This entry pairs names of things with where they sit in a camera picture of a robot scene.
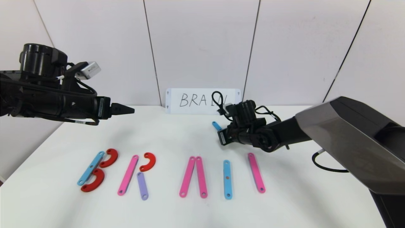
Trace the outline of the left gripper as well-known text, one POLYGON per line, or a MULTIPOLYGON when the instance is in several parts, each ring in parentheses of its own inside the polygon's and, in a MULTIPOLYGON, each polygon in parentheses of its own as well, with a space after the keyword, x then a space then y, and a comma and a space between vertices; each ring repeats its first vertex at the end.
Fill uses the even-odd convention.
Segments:
MULTIPOLYGON (((83 97, 61 95, 61 117, 69 119, 107 119, 109 118, 109 97, 83 97)), ((110 106, 111 115, 135 113, 135 109, 118 103, 110 106)))

